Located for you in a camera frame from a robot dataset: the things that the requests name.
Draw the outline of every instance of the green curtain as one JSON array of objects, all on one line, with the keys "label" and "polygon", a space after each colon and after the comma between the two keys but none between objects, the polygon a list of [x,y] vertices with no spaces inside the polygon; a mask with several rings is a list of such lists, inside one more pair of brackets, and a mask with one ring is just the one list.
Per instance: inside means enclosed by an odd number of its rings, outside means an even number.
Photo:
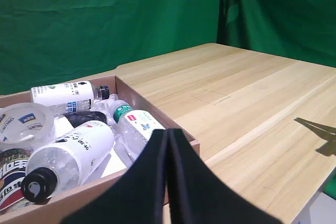
[{"label": "green curtain", "polygon": [[336,0],[223,0],[218,42],[336,67]]},{"label": "green curtain", "polygon": [[0,0],[0,94],[216,42],[219,0]]}]

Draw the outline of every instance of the black bottle cap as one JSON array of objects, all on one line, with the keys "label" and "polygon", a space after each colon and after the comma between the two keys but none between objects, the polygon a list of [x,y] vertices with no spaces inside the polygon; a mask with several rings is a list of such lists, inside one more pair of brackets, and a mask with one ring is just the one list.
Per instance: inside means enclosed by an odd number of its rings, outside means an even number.
[{"label": "black bottle cap", "polygon": [[106,100],[110,98],[110,89],[108,86],[99,86],[101,91],[101,98],[102,100]]},{"label": "black bottle cap", "polygon": [[21,183],[23,196],[34,203],[41,203],[56,189],[56,174],[45,167],[40,167],[29,173]]}]

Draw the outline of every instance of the white label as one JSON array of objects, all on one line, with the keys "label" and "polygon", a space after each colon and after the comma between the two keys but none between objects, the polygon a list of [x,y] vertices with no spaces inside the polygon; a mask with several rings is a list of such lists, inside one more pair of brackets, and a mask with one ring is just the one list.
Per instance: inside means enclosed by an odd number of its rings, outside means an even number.
[{"label": "white label", "polygon": [[48,147],[63,147],[70,150],[81,169],[81,182],[100,165],[114,144],[110,127],[100,121],[89,121],[69,133],[55,139]]},{"label": "white label", "polygon": [[33,102],[48,106],[54,114],[89,110],[94,102],[89,81],[34,87],[30,92]]},{"label": "white label", "polygon": [[155,129],[164,130],[164,127],[147,111],[133,110],[128,112],[125,118],[147,141],[151,138]]}]

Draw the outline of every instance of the clear tape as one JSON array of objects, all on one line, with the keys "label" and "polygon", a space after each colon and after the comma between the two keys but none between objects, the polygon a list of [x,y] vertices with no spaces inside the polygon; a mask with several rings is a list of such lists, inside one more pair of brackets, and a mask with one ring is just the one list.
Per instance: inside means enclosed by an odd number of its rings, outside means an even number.
[{"label": "clear tape", "polygon": [[54,139],[54,115],[46,106],[18,103],[0,110],[0,151],[34,151]]}]

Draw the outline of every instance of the clear plastic bottle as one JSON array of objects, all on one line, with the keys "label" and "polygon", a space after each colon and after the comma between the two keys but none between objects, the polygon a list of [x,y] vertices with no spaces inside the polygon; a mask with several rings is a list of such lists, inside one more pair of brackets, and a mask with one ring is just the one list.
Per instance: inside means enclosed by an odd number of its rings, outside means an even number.
[{"label": "clear plastic bottle", "polygon": [[82,185],[113,144],[113,133],[105,123],[89,121],[40,147],[27,163],[21,185],[23,196],[31,202],[42,202],[50,195]]},{"label": "clear plastic bottle", "polygon": [[108,86],[94,87],[89,81],[33,87],[31,101],[49,107],[54,115],[90,110],[97,101],[108,99]]},{"label": "clear plastic bottle", "polygon": [[133,160],[140,155],[153,130],[164,129],[149,112],[134,110],[123,100],[113,102],[110,110],[117,123],[117,133],[122,136],[122,144]]}]

